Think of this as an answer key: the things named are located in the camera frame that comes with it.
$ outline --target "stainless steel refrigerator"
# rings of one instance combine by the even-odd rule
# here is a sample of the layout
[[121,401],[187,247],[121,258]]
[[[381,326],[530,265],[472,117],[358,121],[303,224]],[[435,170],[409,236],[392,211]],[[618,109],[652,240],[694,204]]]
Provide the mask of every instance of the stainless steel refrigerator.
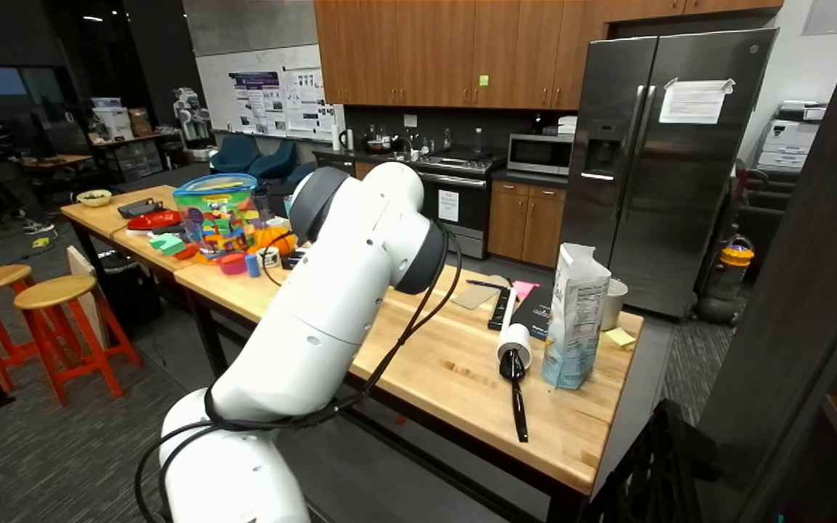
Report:
[[624,305],[687,317],[772,29],[596,41],[562,240],[594,243]]

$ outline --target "microwave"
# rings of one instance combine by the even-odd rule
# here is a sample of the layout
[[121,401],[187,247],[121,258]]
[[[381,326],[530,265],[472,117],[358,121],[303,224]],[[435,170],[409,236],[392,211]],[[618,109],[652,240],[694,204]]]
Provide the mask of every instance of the microwave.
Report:
[[573,133],[508,133],[508,169],[566,178]]

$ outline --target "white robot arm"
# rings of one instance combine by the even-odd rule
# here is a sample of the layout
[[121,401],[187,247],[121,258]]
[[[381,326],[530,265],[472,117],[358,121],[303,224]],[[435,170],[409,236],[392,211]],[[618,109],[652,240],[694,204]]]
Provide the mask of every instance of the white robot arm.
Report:
[[435,224],[418,215],[422,179],[402,162],[363,183],[313,170],[293,194],[291,224],[313,247],[286,279],[236,364],[179,398],[163,422],[165,494],[177,523],[303,523],[306,499],[280,451],[275,429],[213,429],[208,417],[280,426],[333,398],[390,284],[418,294],[444,265]]

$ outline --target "upper cabinet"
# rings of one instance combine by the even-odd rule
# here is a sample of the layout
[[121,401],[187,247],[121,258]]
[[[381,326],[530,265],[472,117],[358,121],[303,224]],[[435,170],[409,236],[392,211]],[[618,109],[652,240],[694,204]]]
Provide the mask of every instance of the upper cabinet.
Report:
[[580,3],[476,0],[474,108],[575,108],[585,73]]
[[618,21],[778,0],[316,0],[325,99],[396,108],[575,109],[586,44]]
[[687,13],[778,8],[781,0],[687,0]]

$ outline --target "whiteboard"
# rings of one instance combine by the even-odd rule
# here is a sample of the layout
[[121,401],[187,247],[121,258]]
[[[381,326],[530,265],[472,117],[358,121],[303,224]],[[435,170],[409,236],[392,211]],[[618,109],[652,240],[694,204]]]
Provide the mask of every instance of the whiteboard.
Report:
[[342,108],[325,105],[320,47],[194,57],[214,130],[333,143]]

